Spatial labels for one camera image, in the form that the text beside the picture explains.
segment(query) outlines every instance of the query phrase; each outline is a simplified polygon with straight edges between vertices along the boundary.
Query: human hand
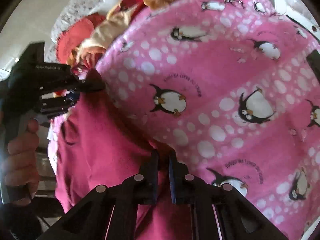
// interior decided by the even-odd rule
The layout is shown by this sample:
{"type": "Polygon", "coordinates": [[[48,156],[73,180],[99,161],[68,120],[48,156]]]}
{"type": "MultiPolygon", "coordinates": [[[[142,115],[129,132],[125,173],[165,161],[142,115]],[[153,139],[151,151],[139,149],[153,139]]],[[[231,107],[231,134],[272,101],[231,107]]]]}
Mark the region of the human hand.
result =
{"type": "MultiPolygon", "coordinates": [[[[12,187],[28,184],[31,197],[34,197],[39,184],[39,173],[36,169],[35,154],[35,150],[39,145],[39,138],[36,134],[38,129],[38,122],[36,120],[30,120],[27,131],[9,142],[9,156],[0,166],[1,173],[5,175],[5,184],[12,187]]],[[[29,203],[29,198],[13,202],[13,204],[18,206],[26,206],[29,203]]]]}

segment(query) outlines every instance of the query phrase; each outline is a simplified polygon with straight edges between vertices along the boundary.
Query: penguin print fabric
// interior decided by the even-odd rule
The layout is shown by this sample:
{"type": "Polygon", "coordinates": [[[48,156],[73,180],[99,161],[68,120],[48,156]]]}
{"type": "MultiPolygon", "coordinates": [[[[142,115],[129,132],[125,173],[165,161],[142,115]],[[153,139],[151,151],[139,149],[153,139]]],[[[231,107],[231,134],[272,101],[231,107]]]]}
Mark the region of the penguin print fabric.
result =
{"type": "Polygon", "coordinates": [[[319,44],[269,0],[177,0],[150,14],[96,65],[114,105],[298,240],[320,215],[320,86],[306,60],[319,44]],[[292,187],[297,171],[310,187],[292,187]]]}

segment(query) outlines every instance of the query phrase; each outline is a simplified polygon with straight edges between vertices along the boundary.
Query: magenta cloth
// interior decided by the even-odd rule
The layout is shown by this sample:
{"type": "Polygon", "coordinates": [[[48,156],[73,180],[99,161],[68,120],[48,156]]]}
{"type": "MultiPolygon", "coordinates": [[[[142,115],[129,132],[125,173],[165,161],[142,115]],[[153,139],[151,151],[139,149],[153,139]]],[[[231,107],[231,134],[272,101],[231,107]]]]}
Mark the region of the magenta cloth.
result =
{"type": "MultiPolygon", "coordinates": [[[[96,69],[115,107],[144,134],[169,144],[207,183],[233,184],[298,240],[320,214],[320,87],[306,61],[315,49],[314,37],[268,0],[178,0],[143,10],[96,69]]],[[[78,111],[80,153],[74,142],[59,146],[59,181],[66,172],[75,182],[57,191],[62,202],[73,196],[71,205],[137,171],[140,157],[135,162],[126,148],[147,154],[115,143],[122,128],[114,132],[108,109],[87,108],[78,111]]],[[[153,229],[141,233],[146,239],[174,232],[164,229],[171,208],[158,210],[153,229]]]]}

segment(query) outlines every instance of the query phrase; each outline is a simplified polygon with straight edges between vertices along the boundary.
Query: screw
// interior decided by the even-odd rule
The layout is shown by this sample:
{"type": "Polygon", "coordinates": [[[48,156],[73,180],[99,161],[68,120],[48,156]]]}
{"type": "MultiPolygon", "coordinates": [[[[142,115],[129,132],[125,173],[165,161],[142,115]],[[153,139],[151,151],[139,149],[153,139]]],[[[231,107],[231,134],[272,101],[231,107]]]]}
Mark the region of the screw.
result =
{"type": "Polygon", "coordinates": [[[187,174],[186,176],[184,176],[184,179],[187,181],[193,181],[195,179],[195,176],[193,176],[192,174],[187,174]]]}
{"type": "Polygon", "coordinates": [[[135,181],[142,181],[144,179],[143,175],[141,174],[137,174],[133,178],[135,181]]]}
{"type": "Polygon", "coordinates": [[[96,192],[98,192],[98,193],[102,193],[105,190],[106,190],[106,186],[104,186],[104,185],[99,185],[96,187],[96,192]]]}
{"type": "Polygon", "coordinates": [[[223,189],[226,190],[226,191],[231,191],[232,188],[233,188],[233,186],[232,186],[231,184],[229,184],[229,183],[223,184],[222,187],[223,187],[223,189]]]}

